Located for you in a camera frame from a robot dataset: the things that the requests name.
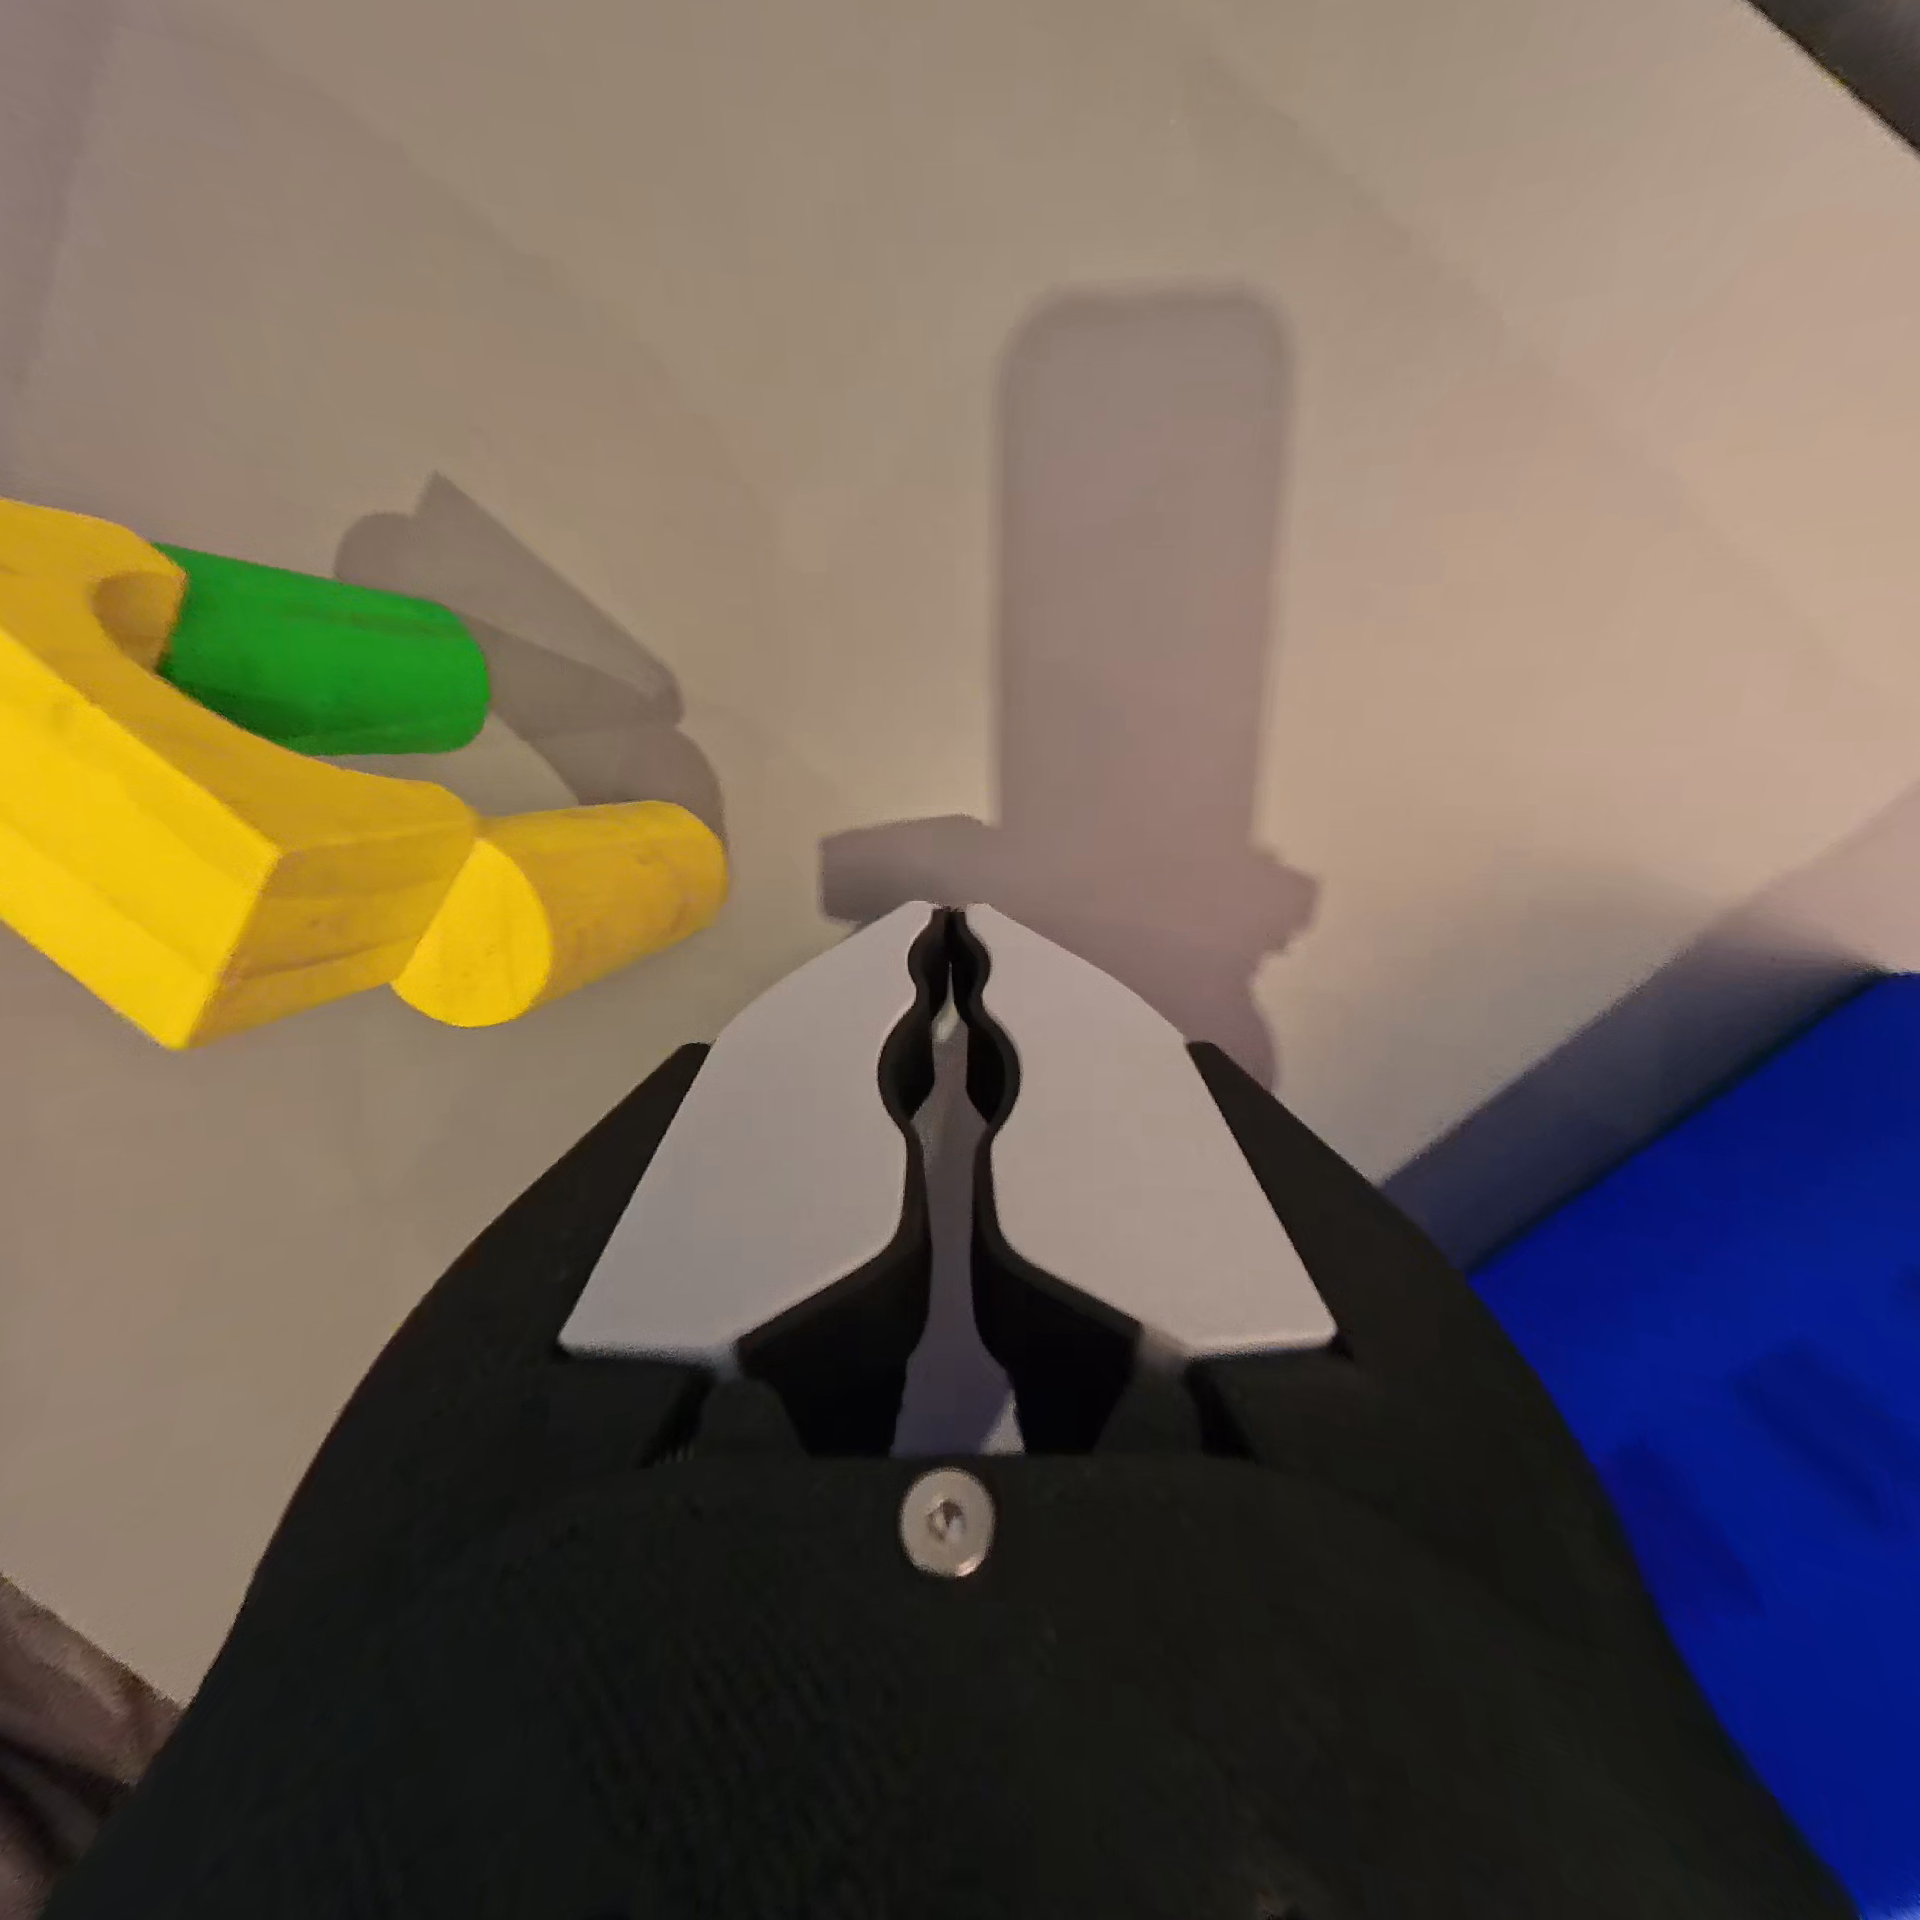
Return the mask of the blue plastic bin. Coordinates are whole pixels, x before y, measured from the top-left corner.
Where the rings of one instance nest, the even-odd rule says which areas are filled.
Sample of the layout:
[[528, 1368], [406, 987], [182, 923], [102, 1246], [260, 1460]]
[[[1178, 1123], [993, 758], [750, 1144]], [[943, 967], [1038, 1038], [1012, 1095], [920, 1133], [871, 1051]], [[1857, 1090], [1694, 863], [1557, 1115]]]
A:
[[1471, 1271], [1718, 1723], [1915, 1916], [1915, 976], [1877, 976]]

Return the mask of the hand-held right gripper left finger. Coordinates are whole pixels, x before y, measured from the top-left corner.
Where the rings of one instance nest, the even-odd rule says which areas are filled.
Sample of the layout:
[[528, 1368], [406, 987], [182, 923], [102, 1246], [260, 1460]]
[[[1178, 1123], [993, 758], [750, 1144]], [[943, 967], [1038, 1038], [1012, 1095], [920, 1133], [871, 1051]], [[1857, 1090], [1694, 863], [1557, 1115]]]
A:
[[802, 1382], [906, 1368], [930, 1267], [914, 1119], [947, 924], [943, 905], [909, 899], [730, 1017], [562, 1327], [563, 1351]]

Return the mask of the yellow arch block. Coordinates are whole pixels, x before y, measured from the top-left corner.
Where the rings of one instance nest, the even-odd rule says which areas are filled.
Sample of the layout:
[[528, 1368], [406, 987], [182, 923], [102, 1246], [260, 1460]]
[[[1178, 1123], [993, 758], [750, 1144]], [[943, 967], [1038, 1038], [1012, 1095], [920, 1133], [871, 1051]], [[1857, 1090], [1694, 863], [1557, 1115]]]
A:
[[182, 599], [130, 529], [4, 503], [4, 924], [171, 1051], [388, 986], [478, 842], [168, 683]]

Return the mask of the green cylinder block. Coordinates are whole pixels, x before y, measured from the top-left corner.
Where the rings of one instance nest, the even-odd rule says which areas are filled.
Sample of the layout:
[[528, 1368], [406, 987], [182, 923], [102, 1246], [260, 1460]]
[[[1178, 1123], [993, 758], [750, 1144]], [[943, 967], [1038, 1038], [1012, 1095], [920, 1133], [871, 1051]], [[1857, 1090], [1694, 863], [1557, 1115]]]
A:
[[466, 747], [490, 663], [442, 602], [162, 546], [184, 592], [159, 673], [212, 716], [305, 755]]

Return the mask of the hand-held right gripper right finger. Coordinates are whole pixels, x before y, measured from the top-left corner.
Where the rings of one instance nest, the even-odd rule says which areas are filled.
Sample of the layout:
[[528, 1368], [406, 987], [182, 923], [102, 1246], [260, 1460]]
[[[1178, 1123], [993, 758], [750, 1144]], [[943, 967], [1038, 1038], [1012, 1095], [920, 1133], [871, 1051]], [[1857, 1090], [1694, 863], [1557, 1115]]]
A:
[[1319, 1351], [1337, 1321], [1195, 1054], [993, 905], [949, 924], [968, 1032], [972, 1313], [1008, 1373]]

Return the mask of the yellow cylinder block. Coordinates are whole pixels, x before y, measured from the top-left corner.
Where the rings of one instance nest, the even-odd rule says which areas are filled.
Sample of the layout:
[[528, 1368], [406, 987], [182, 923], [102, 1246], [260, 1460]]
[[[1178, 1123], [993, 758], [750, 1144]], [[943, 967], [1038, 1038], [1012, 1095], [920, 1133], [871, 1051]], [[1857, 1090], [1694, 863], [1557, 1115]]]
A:
[[679, 804], [490, 818], [393, 990], [444, 1025], [502, 1025], [686, 940], [727, 890], [722, 834]]

